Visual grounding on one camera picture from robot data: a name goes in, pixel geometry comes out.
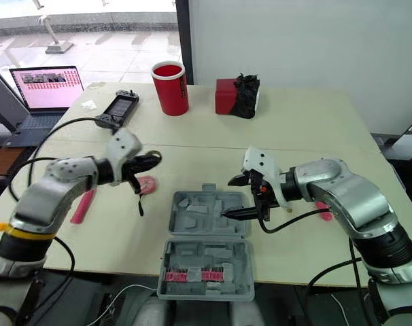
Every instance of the white cable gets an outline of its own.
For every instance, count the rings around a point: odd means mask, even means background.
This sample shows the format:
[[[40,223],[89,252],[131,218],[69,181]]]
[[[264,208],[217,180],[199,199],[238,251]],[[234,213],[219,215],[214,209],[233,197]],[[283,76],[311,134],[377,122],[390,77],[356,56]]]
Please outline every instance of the white cable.
[[[331,295],[331,297],[334,299],[334,301],[337,302],[337,304],[339,305],[339,307],[341,308],[341,310],[342,310],[342,316],[343,316],[343,318],[345,319],[345,322],[347,323],[347,326],[349,326],[348,319],[347,319],[347,315],[345,314],[345,311],[344,311],[344,309],[343,309],[343,307],[342,307],[342,304],[339,302],[338,299],[336,299],[336,297],[335,297],[333,294],[330,294],[330,295]]]
[[[111,301],[111,303],[109,304],[109,306],[106,308],[106,310],[99,316],[97,317],[97,319],[95,321],[93,321],[92,323],[89,323],[87,326],[91,326],[94,325],[95,323],[97,323],[98,321],[100,321],[100,319],[105,316],[105,314],[108,312],[108,310],[111,308],[111,306],[114,304],[114,302],[117,300],[117,298],[120,296],[120,294],[122,294],[124,292],[124,290],[127,290],[130,287],[142,287],[143,289],[147,289],[150,291],[154,291],[156,292],[157,289],[152,289],[151,287],[146,287],[144,285],[140,285],[140,284],[131,284],[128,285],[127,287],[125,287],[124,289],[122,289],[120,292],[117,293],[116,297]]]

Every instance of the laptop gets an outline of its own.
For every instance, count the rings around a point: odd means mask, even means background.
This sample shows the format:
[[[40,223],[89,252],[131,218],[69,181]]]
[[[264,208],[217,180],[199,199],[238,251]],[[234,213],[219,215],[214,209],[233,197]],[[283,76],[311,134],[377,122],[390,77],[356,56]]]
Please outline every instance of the laptop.
[[[84,88],[75,66],[10,69],[29,111],[6,147],[38,146]]]

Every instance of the white wall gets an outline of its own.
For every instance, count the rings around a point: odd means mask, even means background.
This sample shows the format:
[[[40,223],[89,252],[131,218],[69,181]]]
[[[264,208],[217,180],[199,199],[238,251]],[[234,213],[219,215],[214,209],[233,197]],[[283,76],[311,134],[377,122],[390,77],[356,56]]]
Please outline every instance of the white wall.
[[[376,133],[412,124],[412,0],[190,0],[194,79],[345,89]]]

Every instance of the red box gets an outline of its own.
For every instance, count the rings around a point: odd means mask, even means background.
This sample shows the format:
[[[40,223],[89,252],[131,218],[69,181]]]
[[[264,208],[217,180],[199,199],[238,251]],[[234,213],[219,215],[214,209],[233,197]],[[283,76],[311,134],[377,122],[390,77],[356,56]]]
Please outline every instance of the red box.
[[[237,87],[234,82],[236,78],[217,79],[217,89],[215,91],[215,113],[229,114],[235,105]]]

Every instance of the laptop screen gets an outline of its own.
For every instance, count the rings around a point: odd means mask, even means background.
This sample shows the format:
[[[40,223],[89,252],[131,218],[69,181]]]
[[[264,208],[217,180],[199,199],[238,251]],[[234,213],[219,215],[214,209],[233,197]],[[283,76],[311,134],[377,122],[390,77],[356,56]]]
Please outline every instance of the laptop screen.
[[[84,90],[75,66],[17,68],[10,72],[30,112],[68,109]]]

